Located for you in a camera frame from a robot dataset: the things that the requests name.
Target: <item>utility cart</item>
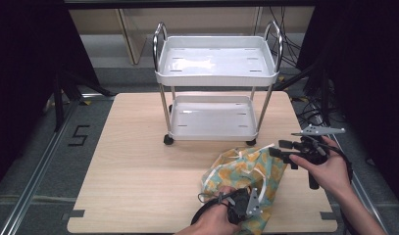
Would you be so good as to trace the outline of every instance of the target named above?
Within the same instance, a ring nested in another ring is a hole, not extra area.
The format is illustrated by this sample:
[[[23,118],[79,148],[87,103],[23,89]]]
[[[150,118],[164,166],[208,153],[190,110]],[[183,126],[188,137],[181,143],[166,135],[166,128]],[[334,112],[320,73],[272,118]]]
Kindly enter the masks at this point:
[[[268,44],[271,26],[277,37],[276,62]],[[159,35],[163,47],[159,55]],[[282,36],[275,21],[262,36],[169,36],[159,23],[153,37],[156,78],[165,112],[168,133],[164,143],[174,140],[246,141],[256,139],[278,76]],[[167,105],[165,86],[171,88],[173,103]],[[252,87],[250,96],[175,95],[176,86]],[[253,107],[256,87],[267,87],[259,121]]]

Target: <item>fabric bag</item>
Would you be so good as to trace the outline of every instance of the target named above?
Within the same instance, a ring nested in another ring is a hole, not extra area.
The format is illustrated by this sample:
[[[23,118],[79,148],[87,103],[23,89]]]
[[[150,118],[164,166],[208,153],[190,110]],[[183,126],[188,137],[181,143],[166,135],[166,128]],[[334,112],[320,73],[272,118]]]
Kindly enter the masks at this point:
[[[202,177],[204,195],[214,195],[222,186],[258,189],[262,213],[243,221],[241,231],[236,234],[261,234],[272,215],[275,192],[287,166],[281,159],[270,156],[272,146],[226,151]]]

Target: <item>white plastic tray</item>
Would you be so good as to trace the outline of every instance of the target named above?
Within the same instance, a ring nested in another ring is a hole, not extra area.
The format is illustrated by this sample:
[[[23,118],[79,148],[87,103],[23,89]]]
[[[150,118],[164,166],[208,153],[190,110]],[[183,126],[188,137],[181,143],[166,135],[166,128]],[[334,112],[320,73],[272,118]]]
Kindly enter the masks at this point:
[[[174,140],[251,141],[258,135],[248,96],[176,96],[171,127]]]
[[[170,36],[156,70],[166,86],[270,86],[277,76],[261,36]]]

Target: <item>black wheel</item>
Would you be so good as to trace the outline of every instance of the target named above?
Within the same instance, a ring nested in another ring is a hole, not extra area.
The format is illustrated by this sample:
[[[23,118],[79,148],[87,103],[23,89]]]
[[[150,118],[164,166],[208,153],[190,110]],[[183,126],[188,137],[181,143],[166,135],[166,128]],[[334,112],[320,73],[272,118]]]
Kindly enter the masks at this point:
[[[257,144],[257,140],[253,139],[251,141],[246,141],[245,143],[247,143],[248,146],[254,146],[255,144]]]
[[[166,145],[172,145],[174,140],[168,134],[165,135],[165,140],[163,141]]]

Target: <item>cart handle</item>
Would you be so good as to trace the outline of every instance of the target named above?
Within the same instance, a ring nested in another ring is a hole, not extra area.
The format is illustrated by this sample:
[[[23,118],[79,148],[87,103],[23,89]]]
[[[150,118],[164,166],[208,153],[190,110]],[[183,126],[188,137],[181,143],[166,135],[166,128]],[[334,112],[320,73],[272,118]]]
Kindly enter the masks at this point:
[[[157,43],[158,39],[157,37],[159,36],[160,31],[163,30],[163,39],[166,41],[168,40],[168,32],[166,31],[166,26],[163,22],[160,22],[157,25],[157,29],[154,32],[154,37],[153,37],[153,60],[154,60],[154,68],[156,71],[159,71],[159,59],[158,53],[157,53]]]
[[[278,37],[278,51],[277,51],[277,59],[276,59],[276,63],[275,63],[275,72],[279,71],[279,66],[281,64],[281,59],[282,59],[282,33],[279,30],[278,24],[275,22],[275,20],[271,20],[269,21],[269,24],[267,25],[266,28],[266,32],[264,33],[264,38],[266,39],[266,41],[269,39],[269,32],[270,32],[270,28],[272,27],[272,25],[274,25],[275,27],[275,31],[277,33],[277,37]]]

